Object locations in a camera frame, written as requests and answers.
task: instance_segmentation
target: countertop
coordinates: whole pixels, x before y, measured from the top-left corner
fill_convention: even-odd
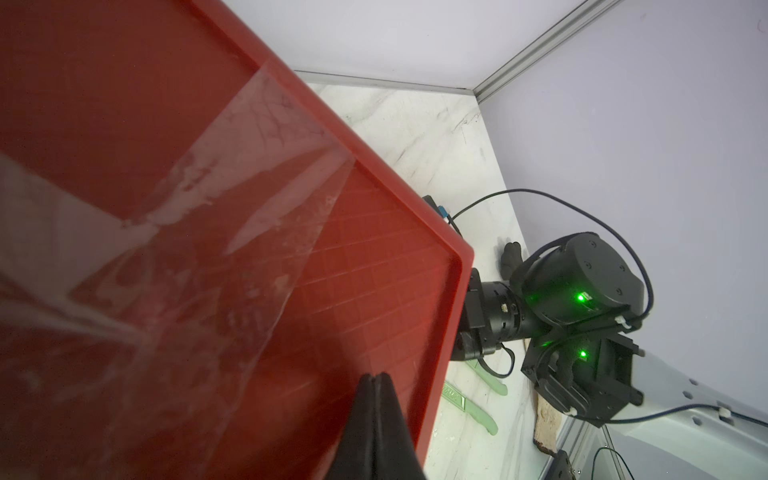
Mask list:
[[[478,198],[506,188],[474,97],[423,91],[311,84],[310,87],[419,195],[456,213]],[[525,242],[508,196],[500,195],[456,221],[475,250],[474,267],[484,281],[500,280],[498,258],[507,242]],[[450,478],[539,478],[549,457],[533,444],[536,395],[519,371],[522,341],[506,344],[517,357],[515,372],[502,382],[500,396],[460,362],[451,362],[446,380],[483,408],[498,424],[484,427],[440,400],[424,465],[430,480]],[[508,369],[503,352],[487,358]]]

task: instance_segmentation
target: green tool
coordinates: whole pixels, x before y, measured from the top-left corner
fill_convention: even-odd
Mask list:
[[[469,365],[473,370],[475,370],[478,376],[481,379],[483,379],[485,383],[488,383],[488,386],[491,387],[491,390],[493,390],[494,392],[498,393],[501,396],[507,395],[508,393],[507,386],[499,382],[496,377],[486,372],[485,369],[483,369],[480,366],[480,363],[478,363],[477,360],[468,360],[466,364]]]
[[[463,396],[448,382],[445,382],[442,386],[442,398],[448,400],[464,412],[467,412],[477,423],[484,426],[491,435],[496,435],[498,433],[498,425],[493,421],[493,418],[485,413],[483,409],[478,407],[472,400]]]

